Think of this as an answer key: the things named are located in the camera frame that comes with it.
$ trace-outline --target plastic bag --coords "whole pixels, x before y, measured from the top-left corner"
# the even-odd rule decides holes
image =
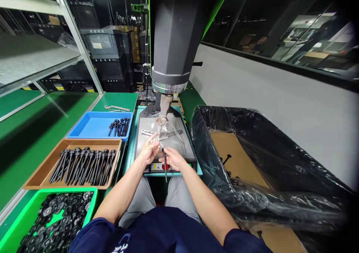
[[[138,100],[146,100],[146,91],[144,90],[144,91],[138,92],[137,99]],[[149,101],[153,101],[153,102],[156,101],[156,94],[152,90],[149,90],[147,99]]]
[[[230,178],[210,131],[230,132],[276,189]],[[298,230],[336,229],[346,218],[354,197],[319,162],[253,109],[197,106],[190,135],[203,171],[204,183],[240,220],[274,222]]]
[[[177,130],[176,118],[173,113],[167,114],[166,117],[163,117],[160,115],[160,113],[157,113],[151,117],[157,118],[155,122],[150,123],[150,132],[157,132],[157,136],[151,140],[151,143],[158,140],[160,145],[164,147],[161,141],[169,138],[177,138],[181,143],[184,143]]]
[[[81,54],[79,48],[77,47],[75,40],[68,32],[63,32],[61,34],[61,36],[59,37],[59,40],[57,40],[57,43],[60,46],[63,46],[63,47],[68,48],[78,54]]]

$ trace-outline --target green workbench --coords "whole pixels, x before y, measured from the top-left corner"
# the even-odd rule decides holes
[[[52,92],[0,122],[0,153],[2,154],[0,186],[6,189],[1,194],[0,210],[6,206],[97,97],[97,93]],[[0,109],[7,104],[1,99]],[[90,109],[107,111],[104,105],[116,105],[133,112],[136,100],[136,93],[105,93]],[[35,192],[27,191],[0,226],[0,239]]]

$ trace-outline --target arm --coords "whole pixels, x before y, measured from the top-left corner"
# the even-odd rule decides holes
[[[152,163],[160,151],[158,141],[151,143],[152,138],[156,135],[157,133],[147,140],[140,155],[102,201],[93,219],[103,217],[111,223],[118,223],[135,195],[146,166]]]
[[[166,148],[165,153],[167,162],[176,171],[181,172],[200,217],[223,245],[227,233],[232,229],[238,229],[231,214],[178,151]]]

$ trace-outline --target brown tray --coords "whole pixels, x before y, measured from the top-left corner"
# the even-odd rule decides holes
[[[59,182],[49,183],[49,179],[53,170],[55,169],[56,163],[59,160],[60,152],[64,149],[75,149],[79,147],[84,149],[89,146],[91,150],[116,150],[116,157],[110,173],[110,179],[104,186],[93,186],[98,189],[107,189],[111,185],[113,173],[116,170],[117,163],[120,157],[121,150],[121,139],[62,139],[57,146],[51,151],[46,159],[40,164],[35,172],[26,181],[24,189],[43,189],[43,188],[88,188],[90,183],[85,183],[83,186],[66,185],[64,180]]]

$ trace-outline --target hand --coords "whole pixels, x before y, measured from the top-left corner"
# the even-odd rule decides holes
[[[153,162],[153,159],[155,156],[160,152],[161,146],[158,140],[151,143],[151,140],[153,140],[157,136],[157,133],[152,135],[145,144],[142,147],[142,150],[139,154],[139,158],[145,165],[149,165]]]
[[[181,167],[186,164],[188,165],[188,163],[186,162],[186,160],[181,156],[181,154],[173,149],[173,148],[165,148],[165,153],[166,153],[166,164],[172,166],[173,169],[175,169],[176,171],[180,172],[181,171]],[[164,158],[160,158],[159,159],[160,162],[164,162]]]

